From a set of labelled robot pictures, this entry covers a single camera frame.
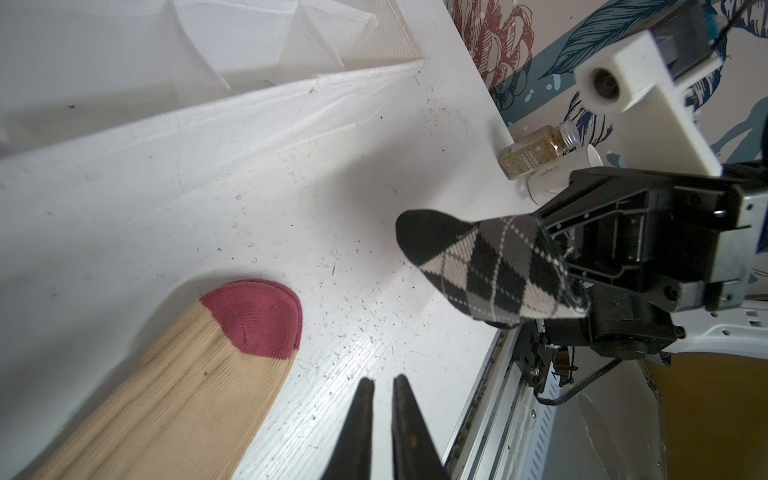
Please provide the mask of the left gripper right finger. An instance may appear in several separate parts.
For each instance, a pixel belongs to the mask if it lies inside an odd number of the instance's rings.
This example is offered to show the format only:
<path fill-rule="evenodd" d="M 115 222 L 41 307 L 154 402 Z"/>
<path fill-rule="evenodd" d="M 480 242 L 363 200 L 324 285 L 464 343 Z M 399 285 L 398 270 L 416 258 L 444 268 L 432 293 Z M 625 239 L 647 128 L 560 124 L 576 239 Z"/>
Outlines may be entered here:
<path fill-rule="evenodd" d="M 449 479 L 405 375 L 393 380 L 391 434 L 396 480 Z"/>

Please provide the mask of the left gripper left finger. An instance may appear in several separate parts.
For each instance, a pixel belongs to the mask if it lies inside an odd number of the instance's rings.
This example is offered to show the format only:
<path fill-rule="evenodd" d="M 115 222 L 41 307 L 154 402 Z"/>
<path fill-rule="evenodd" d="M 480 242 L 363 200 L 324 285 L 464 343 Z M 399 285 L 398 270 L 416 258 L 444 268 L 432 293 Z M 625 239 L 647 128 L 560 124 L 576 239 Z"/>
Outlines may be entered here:
<path fill-rule="evenodd" d="M 370 478 L 374 393 L 374 381 L 362 378 L 322 480 Z"/>

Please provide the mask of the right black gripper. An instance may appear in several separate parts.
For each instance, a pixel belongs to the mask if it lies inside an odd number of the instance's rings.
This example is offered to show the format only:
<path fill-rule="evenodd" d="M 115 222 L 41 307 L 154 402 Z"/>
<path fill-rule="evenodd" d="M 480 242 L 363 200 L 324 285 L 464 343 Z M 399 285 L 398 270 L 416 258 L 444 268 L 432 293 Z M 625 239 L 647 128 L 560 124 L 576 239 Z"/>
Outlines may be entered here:
<path fill-rule="evenodd" d="M 583 319 L 523 328 L 515 362 L 529 384 L 545 382 L 561 347 L 588 347 L 617 365 L 691 338 L 676 313 L 739 307 L 767 248 L 767 169 L 729 164 L 720 177 L 577 170 L 537 216 L 591 307 Z"/>

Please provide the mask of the black grey argyle sock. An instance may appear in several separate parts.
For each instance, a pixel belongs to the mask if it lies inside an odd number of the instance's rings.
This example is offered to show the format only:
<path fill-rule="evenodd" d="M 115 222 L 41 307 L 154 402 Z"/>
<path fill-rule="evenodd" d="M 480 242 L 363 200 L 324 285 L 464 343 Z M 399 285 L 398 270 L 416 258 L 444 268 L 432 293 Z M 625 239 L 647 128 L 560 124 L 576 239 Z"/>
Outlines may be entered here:
<path fill-rule="evenodd" d="M 572 252 L 533 215 L 467 222 L 408 210 L 395 223 L 408 259 L 457 310 L 499 329 L 528 321 L 581 319 L 590 299 L 565 263 Z"/>

